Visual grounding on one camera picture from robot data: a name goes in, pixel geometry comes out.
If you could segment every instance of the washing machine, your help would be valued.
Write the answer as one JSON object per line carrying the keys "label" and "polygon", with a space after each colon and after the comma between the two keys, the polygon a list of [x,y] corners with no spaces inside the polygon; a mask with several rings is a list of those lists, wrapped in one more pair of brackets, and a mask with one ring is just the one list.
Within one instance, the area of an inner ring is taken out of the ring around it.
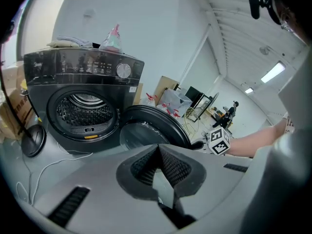
{"label": "washing machine", "polygon": [[144,62],[94,48],[50,48],[24,56],[29,98],[68,152],[148,144],[191,148],[181,125],[149,106],[132,106]]}

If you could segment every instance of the ceiling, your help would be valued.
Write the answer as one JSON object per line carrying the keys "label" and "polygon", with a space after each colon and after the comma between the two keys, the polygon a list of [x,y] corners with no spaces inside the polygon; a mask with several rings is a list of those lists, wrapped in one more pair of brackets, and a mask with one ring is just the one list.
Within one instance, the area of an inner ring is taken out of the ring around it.
{"label": "ceiling", "polygon": [[[307,49],[305,44],[281,30],[266,9],[261,10],[260,19],[253,19],[248,0],[197,1],[212,25],[209,40],[220,73],[243,92],[252,87],[254,92],[248,96],[272,124],[279,122],[286,109],[277,93],[295,73],[297,59]],[[263,55],[259,48],[266,46],[268,54]],[[278,61],[286,65],[286,70],[264,84],[261,78]]]}

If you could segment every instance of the silver dial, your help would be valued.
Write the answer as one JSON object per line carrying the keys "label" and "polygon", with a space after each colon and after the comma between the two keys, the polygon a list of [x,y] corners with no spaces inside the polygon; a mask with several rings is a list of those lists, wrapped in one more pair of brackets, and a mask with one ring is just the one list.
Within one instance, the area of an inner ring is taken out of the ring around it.
{"label": "silver dial", "polygon": [[120,78],[127,78],[131,74],[131,68],[128,64],[121,63],[117,66],[117,75]]}

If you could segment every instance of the human forearm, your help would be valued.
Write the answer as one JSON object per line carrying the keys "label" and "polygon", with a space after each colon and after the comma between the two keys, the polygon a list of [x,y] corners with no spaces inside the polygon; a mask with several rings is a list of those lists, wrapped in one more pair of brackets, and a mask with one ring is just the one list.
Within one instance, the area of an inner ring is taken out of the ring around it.
{"label": "human forearm", "polygon": [[276,126],[268,127],[243,138],[231,139],[231,149],[227,153],[253,157],[260,147],[272,145],[277,138],[283,135],[285,127],[286,121],[283,119]]}

